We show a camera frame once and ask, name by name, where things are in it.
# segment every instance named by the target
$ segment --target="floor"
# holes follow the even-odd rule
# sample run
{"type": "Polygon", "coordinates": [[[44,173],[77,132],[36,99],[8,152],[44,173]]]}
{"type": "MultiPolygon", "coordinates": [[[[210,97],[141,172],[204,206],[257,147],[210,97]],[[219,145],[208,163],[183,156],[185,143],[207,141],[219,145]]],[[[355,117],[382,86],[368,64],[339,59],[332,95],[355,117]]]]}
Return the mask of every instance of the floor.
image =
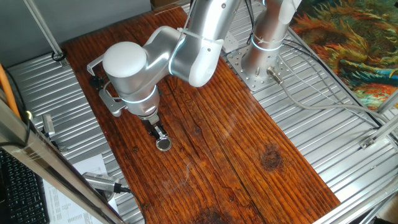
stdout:
{"type": "Polygon", "coordinates": [[[377,217],[398,224],[398,194],[378,213],[377,217]]]}

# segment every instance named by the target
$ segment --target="wood grain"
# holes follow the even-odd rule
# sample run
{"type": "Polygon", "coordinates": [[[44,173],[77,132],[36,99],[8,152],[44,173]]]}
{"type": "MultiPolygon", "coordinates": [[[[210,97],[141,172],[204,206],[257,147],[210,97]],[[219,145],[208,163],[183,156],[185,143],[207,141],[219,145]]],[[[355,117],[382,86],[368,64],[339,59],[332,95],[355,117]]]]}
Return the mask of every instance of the wood grain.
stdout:
{"type": "Polygon", "coordinates": [[[312,223],[336,207],[335,195],[222,60],[204,87],[175,77],[159,83],[159,114],[173,141],[167,152],[136,116],[124,110],[115,118],[106,109],[86,65],[117,42],[143,45],[156,28],[181,27],[186,17],[169,6],[63,46],[147,222],[312,223]]]}

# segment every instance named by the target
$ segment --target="connector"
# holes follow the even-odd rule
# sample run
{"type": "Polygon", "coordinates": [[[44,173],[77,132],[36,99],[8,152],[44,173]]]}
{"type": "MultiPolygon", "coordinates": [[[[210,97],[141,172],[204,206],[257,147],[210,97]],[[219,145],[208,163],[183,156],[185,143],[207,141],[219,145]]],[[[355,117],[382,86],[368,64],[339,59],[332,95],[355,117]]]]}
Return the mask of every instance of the connector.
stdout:
{"type": "Polygon", "coordinates": [[[282,77],[279,75],[279,73],[277,73],[274,69],[274,67],[269,67],[267,69],[267,74],[272,77],[275,82],[278,83],[278,85],[282,84],[284,82],[284,80],[282,79],[282,77]]]}

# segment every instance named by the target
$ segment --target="keyboard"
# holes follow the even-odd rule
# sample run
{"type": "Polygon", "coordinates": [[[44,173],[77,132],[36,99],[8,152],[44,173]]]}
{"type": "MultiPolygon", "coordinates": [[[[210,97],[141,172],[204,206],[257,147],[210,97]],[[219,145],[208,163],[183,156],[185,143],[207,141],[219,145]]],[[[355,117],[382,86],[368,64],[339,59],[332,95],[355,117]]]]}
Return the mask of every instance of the keyboard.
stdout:
{"type": "Polygon", "coordinates": [[[49,222],[45,206],[41,178],[24,164],[0,149],[0,165],[3,186],[3,203],[7,217],[2,215],[0,223],[42,224],[49,222]]]}

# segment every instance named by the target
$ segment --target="gray cable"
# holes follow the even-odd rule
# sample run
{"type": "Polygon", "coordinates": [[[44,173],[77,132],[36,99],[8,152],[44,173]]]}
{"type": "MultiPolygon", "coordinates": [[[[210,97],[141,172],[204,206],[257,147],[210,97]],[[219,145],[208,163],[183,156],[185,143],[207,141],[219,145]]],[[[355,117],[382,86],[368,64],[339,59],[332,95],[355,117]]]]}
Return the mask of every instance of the gray cable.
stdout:
{"type": "Polygon", "coordinates": [[[367,109],[367,108],[362,107],[362,106],[346,105],[346,104],[337,104],[337,105],[328,105],[328,106],[307,106],[307,105],[304,105],[304,104],[298,102],[295,98],[293,98],[293,96],[287,90],[287,88],[285,86],[285,83],[280,84],[280,86],[285,91],[287,97],[289,97],[289,99],[292,100],[293,103],[295,103],[297,106],[299,106],[301,108],[304,108],[304,109],[307,109],[307,110],[326,110],[326,109],[333,109],[333,108],[351,108],[351,109],[367,112],[367,113],[373,115],[374,117],[379,118],[380,120],[384,121],[385,123],[388,122],[388,120],[386,118],[384,118],[383,116],[381,116],[377,112],[375,112],[373,110],[370,110],[370,109],[367,109]]]}

